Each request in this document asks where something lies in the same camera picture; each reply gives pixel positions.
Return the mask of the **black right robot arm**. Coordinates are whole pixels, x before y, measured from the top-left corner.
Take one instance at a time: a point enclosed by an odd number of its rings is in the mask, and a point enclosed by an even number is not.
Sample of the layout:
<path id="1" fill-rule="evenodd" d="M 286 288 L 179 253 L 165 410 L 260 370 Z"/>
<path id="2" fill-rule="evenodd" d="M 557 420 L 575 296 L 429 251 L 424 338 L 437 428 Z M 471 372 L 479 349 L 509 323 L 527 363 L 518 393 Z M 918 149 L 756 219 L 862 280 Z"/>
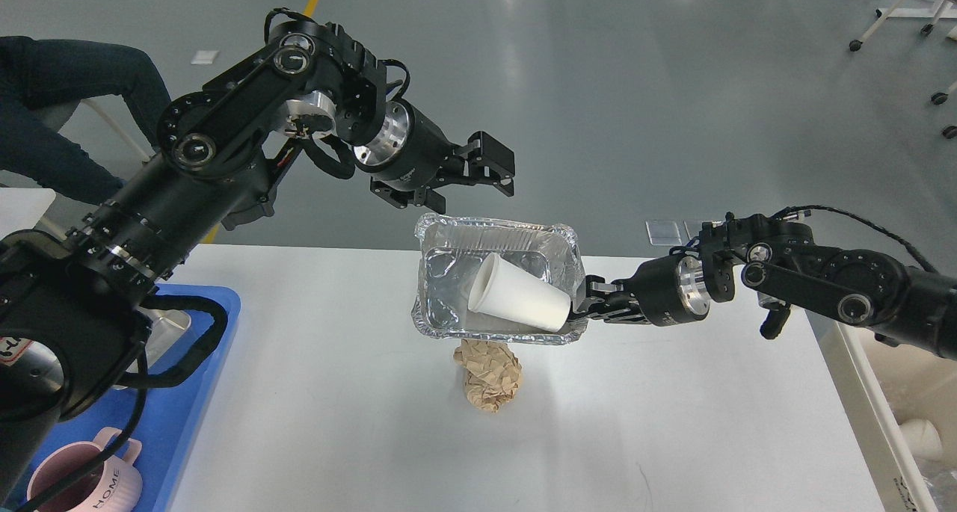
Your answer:
<path id="1" fill-rule="evenodd" d="M 728 302 L 739 282 L 768 311 L 760 332 L 776 339 L 793 307 L 870 330 L 877 342 L 910 345 L 956 359 L 956 280 L 944 276 L 888 229 L 844 209 L 905 248 L 913 265 L 874 250 L 818 245 L 800 218 L 814 206 L 789 206 L 773 215 L 704 222 L 688 243 L 642 263 L 628 278 L 587 276 L 572 297 L 568 321 L 674 326 L 703 321 L 712 303 Z"/>

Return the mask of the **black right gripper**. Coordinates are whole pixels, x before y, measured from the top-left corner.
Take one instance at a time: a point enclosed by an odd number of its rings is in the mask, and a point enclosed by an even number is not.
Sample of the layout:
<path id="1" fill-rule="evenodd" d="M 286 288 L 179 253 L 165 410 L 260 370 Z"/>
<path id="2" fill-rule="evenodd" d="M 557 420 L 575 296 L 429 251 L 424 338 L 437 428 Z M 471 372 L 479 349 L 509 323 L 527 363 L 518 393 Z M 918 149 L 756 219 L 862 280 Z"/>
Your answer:
<path id="1" fill-rule="evenodd" d="M 628 307 L 635 299 L 640 310 Z M 643 324 L 646 318 L 656 326 L 691 324 L 708 316 L 710 302 L 701 261 L 690 254 L 670 254 L 642 263 L 627 280 L 627 288 L 624 280 L 608 283 L 588 274 L 574 295 L 574 309 L 588 310 L 570 312 L 570 321 Z"/>

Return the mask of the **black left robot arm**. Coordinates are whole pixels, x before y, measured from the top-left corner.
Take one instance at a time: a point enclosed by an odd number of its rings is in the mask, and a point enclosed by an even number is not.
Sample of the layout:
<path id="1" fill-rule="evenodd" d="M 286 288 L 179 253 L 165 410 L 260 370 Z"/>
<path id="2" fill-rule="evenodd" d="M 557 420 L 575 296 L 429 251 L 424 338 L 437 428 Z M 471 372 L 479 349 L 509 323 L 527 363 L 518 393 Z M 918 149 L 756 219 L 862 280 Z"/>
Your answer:
<path id="1" fill-rule="evenodd" d="M 129 442 L 147 390 L 175 387 L 218 348 L 228 315 L 199 295 L 160 295 L 215 225 L 274 214 L 277 186 L 301 154 L 338 179 L 357 170 L 397 209 L 446 210 L 445 185 L 515 193 L 514 152 L 488 133 L 462 145 L 406 100 L 410 76 L 387 81 L 380 59 L 341 25 L 284 7 L 264 45 L 172 101 L 160 151 L 113 197 L 58 239 L 38 229 L 2 239 L 2 337 L 50 363 L 2 366 L 2 497 L 59 422 L 113 386 L 138 393 L 111 446 Z"/>

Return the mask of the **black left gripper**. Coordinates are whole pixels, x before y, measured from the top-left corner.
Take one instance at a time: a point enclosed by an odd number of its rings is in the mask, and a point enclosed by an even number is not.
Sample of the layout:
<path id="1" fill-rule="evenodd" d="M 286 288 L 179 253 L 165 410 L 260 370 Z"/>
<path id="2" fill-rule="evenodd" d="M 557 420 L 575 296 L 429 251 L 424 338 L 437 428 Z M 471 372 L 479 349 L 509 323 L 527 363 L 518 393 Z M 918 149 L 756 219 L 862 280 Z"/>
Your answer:
<path id="1" fill-rule="evenodd" d="M 447 212 L 437 186 L 489 185 L 506 197 L 515 195 L 515 153 L 485 131 L 457 145 L 440 127 L 406 100 L 387 101 L 378 134 L 351 148 L 359 170 L 377 182 L 370 191 L 393 208 L 427 208 Z"/>

